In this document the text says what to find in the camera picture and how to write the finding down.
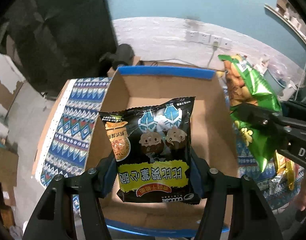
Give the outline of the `blue patterned bedspread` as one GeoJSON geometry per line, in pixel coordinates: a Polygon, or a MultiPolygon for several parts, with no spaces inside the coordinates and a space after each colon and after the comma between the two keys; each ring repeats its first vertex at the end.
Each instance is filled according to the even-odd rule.
{"type": "Polygon", "coordinates": [[[57,174],[81,175],[86,167],[94,125],[107,93],[109,78],[78,79],[72,83],[54,135],[46,148],[40,181],[50,184],[57,174]]]}

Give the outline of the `white wall socket strip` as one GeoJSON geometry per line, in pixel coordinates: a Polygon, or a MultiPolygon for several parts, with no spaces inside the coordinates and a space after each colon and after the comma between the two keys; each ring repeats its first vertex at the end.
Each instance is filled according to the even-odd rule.
{"type": "Polygon", "coordinates": [[[227,50],[232,49],[232,40],[214,34],[187,30],[185,38],[188,42],[200,43],[207,46],[216,46],[227,50]]]}

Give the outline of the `dark hanging coat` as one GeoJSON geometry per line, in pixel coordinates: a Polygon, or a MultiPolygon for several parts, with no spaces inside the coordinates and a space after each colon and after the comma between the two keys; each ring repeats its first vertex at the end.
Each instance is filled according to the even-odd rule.
{"type": "Polygon", "coordinates": [[[105,77],[116,50],[107,0],[0,0],[0,53],[41,94],[105,77]]]}

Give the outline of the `black cartoon snack bag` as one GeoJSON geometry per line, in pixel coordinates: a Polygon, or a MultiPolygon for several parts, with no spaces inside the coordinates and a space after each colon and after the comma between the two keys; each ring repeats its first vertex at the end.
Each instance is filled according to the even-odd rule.
{"type": "Polygon", "coordinates": [[[117,195],[123,202],[199,204],[190,183],[194,101],[189,96],[99,113],[116,159],[117,195]]]}

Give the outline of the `green snack bag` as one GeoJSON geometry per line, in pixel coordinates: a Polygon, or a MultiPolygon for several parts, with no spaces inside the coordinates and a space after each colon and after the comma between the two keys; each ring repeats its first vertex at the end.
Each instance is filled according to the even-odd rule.
{"type": "Polygon", "coordinates": [[[277,149],[270,114],[281,113],[277,95],[263,75],[237,55],[219,55],[226,71],[230,116],[250,153],[264,171],[277,149]]]}

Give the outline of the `black round speaker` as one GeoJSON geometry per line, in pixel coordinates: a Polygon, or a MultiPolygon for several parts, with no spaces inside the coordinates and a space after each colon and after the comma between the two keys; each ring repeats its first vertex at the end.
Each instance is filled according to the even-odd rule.
{"type": "Polygon", "coordinates": [[[111,67],[117,70],[118,67],[131,66],[133,64],[133,59],[135,57],[134,50],[129,44],[120,44],[117,47],[116,52],[105,53],[100,59],[99,63],[102,61],[111,62],[111,67]]]}

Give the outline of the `yellow snack packet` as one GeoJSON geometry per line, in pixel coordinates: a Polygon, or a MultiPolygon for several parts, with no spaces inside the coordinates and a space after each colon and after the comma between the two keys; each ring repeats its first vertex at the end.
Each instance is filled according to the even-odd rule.
{"type": "Polygon", "coordinates": [[[275,151],[273,158],[276,167],[276,176],[273,178],[273,182],[279,185],[281,182],[286,181],[288,189],[293,191],[296,181],[295,163],[277,151],[275,151]]]}

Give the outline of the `grey plastic bucket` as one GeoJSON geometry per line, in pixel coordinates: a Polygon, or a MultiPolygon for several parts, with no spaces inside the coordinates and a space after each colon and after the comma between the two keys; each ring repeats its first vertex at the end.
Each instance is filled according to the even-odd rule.
{"type": "Polygon", "coordinates": [[[269,69],[265,71],[264,78],[277,95],[283,94],[283,90],[286,88],[286,82],[283,79],[275,78],[269,69]]]}

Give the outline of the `wooden wall shelf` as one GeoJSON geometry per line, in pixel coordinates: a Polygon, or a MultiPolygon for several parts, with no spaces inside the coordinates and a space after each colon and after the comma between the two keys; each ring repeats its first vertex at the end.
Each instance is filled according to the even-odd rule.
{"type": "Polygon", "coordinates": [[[274,7],[265,3],[264,9],[282,21],[288,29],[306,44],[306,24],[288,0],[277,0],[274,7]]]}

